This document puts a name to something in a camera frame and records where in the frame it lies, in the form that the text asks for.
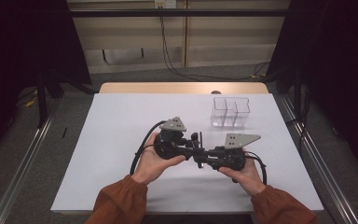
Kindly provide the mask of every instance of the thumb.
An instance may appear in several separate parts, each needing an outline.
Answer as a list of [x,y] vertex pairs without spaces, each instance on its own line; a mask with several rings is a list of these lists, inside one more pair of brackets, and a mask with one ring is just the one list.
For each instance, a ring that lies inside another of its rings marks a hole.
[[219,172],[233,179],[237,179],[240,176],[238,171],[232,170],[228,167],[220,167]]
[[176,157],[173,157],[173,158],[167,160],[166,165],[167,165],[167,167],[174,166],[174,165],[177,165],[185,160],[186,160],[185,156],[176,156]]

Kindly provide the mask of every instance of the white table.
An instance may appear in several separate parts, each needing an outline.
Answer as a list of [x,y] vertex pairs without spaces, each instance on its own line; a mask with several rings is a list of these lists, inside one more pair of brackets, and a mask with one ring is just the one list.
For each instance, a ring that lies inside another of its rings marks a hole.
[[[242,130],[210,124],[209,94],[104,93],[94,97],[89,115],[51,210],[63,214],[90,212],[99,190],[127,175],[137,148],[162,119],[180,116],[185,137],[202,132],[204,147],[224,144],[226,133],[256,133],[247,147],[267,165],[268,183],[291,193],[311,210],[323,210],[308,173],[271,94],[247,97],[251,113]],[[149,185],[149,214],[249,213],[250,196],[209,166],[190,159],[172,167]]]

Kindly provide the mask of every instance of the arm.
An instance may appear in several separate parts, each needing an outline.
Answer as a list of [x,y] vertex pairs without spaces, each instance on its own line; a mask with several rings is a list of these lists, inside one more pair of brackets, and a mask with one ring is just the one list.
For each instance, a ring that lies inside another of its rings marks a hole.
[[[152,146],[156,135],[152,133],[145,145]],[[146,209],[147,185],[156,180],[165,169],[184,160],[185,156],[163,160],[153,147],[147,147],[133,175],[127,175],[117,183],[101,189],[86,223],[141,223]]]
[[319,223],[316,215],[289,193],[265,186],[255,168],[255,161],[246,159],[241,171],[221,167],[219,172],[236,179],[252,196],[255,216],[260,224]]

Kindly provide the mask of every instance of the electrical outlet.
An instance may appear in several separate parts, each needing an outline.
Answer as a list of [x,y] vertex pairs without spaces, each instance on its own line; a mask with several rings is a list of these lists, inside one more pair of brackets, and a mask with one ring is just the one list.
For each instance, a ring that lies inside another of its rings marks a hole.
[[176,8],[176,0],[166,0],[165,8]]
[[155,8],[165,8],[165,0],[155,0]]

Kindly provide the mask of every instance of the gray floor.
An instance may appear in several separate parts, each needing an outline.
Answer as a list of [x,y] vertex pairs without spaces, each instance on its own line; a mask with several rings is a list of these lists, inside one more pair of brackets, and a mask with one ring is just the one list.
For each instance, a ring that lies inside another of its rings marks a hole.
[[[254,67],[232,65],[183,68],[178,71],[184,74],[240,78],[251,75]],[[199,78],[203,81],[223,81],[215,78]],[[92,79],[93,85],[90,87],[95,90],[107,81],[192,81],[170,73],[167,69],[92,75]],[[65,95],[61,100],[48,97],[49,105],[59,104],[59,107],[22,189],[6,218],[6,223],[83,223],[87,219],[87,216],[63,216],[49,211],[92,102],[91,95],[64,84],[62,86],[65,89]],[[290,120],[282,106],[282,98],[286,96],[290,98],[292,94],[277,94],[275,83],[268,84],[268,90],[274,93],[283,118]],[[13,123],[0,142],[0,199],[34,138],[37,124],[37,104],[29,107],[19,106]],[[332,127],[333,125],[325,117],[323,111],[311,101],[307,129],[358,217],[358,160],[351,154],[345,140],[334,135]],[[297,144],[299,135],[294,125],[289,124],[288,129]],[[328,208],[317,213],[321,223],[334,223],[334,220],[336,223],[345,223],[337,210],[336,202],[324,185],[304,146],[302,155],[314,186]]]

